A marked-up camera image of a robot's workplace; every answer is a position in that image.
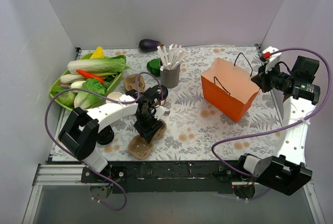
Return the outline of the orange paper bag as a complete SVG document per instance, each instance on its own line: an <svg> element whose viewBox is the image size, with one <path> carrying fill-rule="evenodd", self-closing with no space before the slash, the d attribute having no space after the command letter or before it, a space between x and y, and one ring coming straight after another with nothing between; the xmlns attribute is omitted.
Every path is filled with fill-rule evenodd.
<svg viewBox="0 0 333 224"><path fill-rule="evenodd" d="M233 62L217 58L201 74L203 97L232 121L238 122L251 107L260 88L251 81L253 72L246 72Z"/></svg>

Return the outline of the brown paper coffee cup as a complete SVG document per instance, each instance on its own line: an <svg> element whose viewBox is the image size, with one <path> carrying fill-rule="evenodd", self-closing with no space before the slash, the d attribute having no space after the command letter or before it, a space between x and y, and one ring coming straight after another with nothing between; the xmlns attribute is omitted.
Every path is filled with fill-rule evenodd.
<svg viewBox="0 0 333 224"><path fill-rule="evenodd" d="M166 102L167 102L167 100L166 100L166 99L164 99L164 100L161 100L161 101L160 101L160 105L162 106L162 105L164 105Z"/></svg>

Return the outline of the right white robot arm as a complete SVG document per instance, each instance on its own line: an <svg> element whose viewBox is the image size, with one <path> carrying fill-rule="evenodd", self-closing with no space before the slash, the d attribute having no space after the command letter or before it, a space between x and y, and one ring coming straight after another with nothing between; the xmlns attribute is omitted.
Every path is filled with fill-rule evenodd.
<svg viewBox="0 0 333 224"><path fill-rule="evenodd" d="M305 167L305 140L312 113L319 101L321 89L314 85L319 61L298 56L288 73L280 71L279 62L268 68L266 62L251 80L263 91L277 89L284 94L283 130L273 155L260 159L244 154L235 168L236 177L255 182L270 189L292 195L312 178L312 171Z"/></svg>

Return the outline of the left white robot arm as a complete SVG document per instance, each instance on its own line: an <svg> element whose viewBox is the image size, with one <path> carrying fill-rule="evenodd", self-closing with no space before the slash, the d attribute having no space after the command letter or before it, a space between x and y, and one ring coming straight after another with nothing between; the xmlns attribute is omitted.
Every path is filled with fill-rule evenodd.
<svg viewBox="0 0 333 224"><path fill-rule="evenodd" d="M106 182L111 170L96 144L110 143L114 137L111 124L134 115L134 128L138 135L129 143L128 152L138 159L147 158L154 148L154 142L163 138L167 128L161 117L166 112L162 105L168 93L164 85L155 85L140 94L135 90L127 91L116 102L96 108L75 108L58 139L77 160L93 169L97 181Z"/></svg>

